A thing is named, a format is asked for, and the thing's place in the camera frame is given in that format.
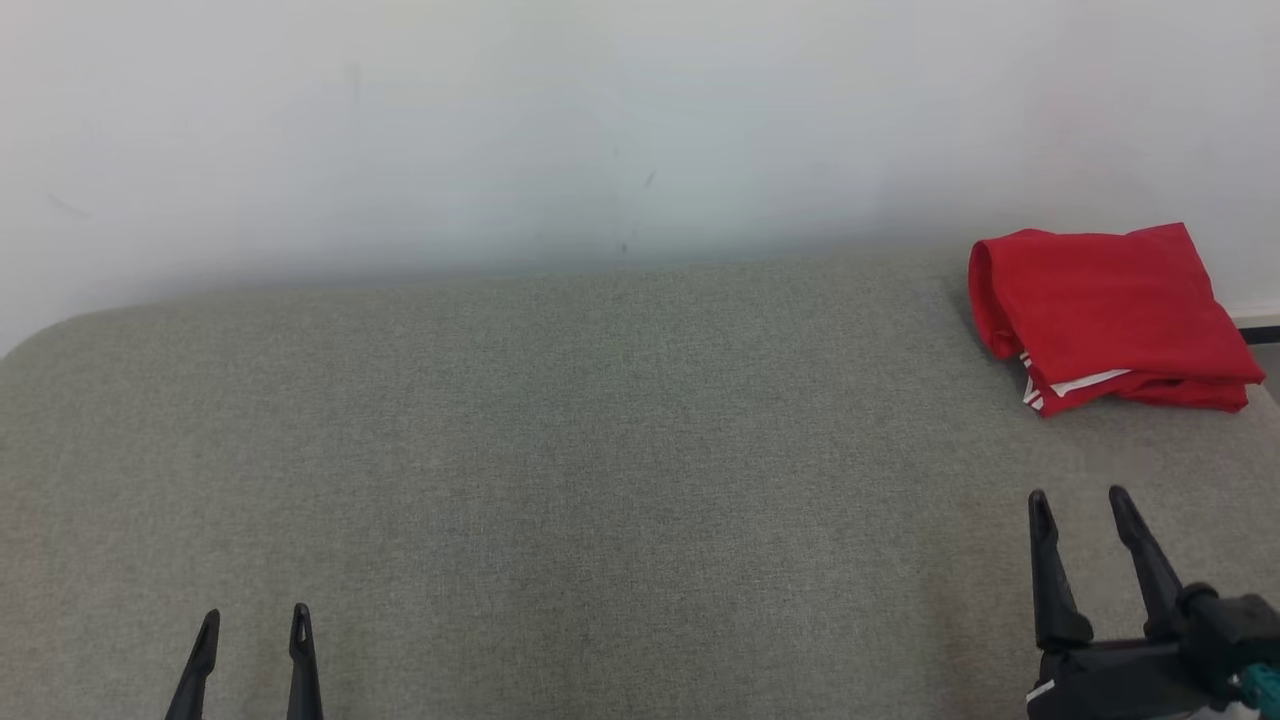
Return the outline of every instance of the wall mark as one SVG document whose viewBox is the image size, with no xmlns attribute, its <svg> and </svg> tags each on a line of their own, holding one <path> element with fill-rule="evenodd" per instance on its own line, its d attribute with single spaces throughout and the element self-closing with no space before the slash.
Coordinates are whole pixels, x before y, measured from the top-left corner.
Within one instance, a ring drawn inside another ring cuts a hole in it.
<svg viewBox="0 0 1280 720">
<path fill-rule="evenodd" d="M 58 210 L 60 214 L 68 218 L 76 218 L 77 220 L 93 219 L 93 215 L 86 213 L 84 210 L 81 210 L 79 208 L 74 208 L 67 204 L 65 201 L 63 201 L 61 197 L 58 197 L 52 192 L 46 192 L 45 199 L 49 200 L 49 204 L 54 208 L 54 210 Z"/>
</svg>

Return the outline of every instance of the folded red shirt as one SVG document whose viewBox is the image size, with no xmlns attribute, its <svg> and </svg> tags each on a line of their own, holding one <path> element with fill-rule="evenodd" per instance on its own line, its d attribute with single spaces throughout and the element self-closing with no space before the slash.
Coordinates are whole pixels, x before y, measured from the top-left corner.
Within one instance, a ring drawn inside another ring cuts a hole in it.
<svg viewBox="0 0 1280 720">
<path fill-rule="evenodd" d="M 969 300 L 987 347 L 1027 365 L 1023 400 L 1043 416 L 1108 393 L 1235 413 L 1266 378 L 1181 223 L 980 241 Z"/>
</svg>

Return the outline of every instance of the gray sofa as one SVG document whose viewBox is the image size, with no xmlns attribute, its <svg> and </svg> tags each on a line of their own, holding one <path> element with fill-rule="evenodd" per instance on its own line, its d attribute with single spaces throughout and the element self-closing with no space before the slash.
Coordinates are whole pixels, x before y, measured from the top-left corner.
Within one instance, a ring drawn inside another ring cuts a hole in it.
<svg viewBox="0 0 1280 720">
<path fill-rule="evenodd" d="M 1036 676 L 1027 495 L 1100 637 L 1106 489 L 1184 580 L 1280 600 L 1280 411 L 1052 420 L 963 250 L 202 297 L 0 361 L 0 716 L 980 717 Z"/>
</svg>

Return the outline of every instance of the robotic arm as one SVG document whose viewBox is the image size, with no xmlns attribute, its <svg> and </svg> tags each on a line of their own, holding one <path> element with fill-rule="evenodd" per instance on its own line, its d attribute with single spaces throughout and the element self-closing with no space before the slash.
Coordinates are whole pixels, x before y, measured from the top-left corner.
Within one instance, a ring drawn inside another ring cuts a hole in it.
<svg viewBox="0 0 1280 720">
<path fill-rule="evenodd" d="M 210 610 L 196 633 L 196 644 L 182 670 L 178 691 L 169 703 L 165 720 L 201 720 L 205 712 L 205 680 L 214 671 L 218 657 L 218 625 L 220 615 Z M 311 635 L 311 610 L 303 603 L 293 606 L 289 632 L 289 657 L 293 659 L 293 682 L 289 684 L 287 720 L 324 720 L 320 710 L 320 671 L 316 667 L 315 638 Z"/>
<path fill-rule="evenodd" d="M 1133 555 L 1147 623 L 1143 638 L 1093 642 L 1057 553 L 1057 525 L 1042 491 L 1028 501 L 1039 678 L 1030 720 L 1151 720 L 1221 712 L 1233 702 L 1280 720 L 1280 616 L 1261 597 L 1221 598 L 1183 587 L 1121 487 L 1111 488 L 1120 539 Z"/>
</svg>

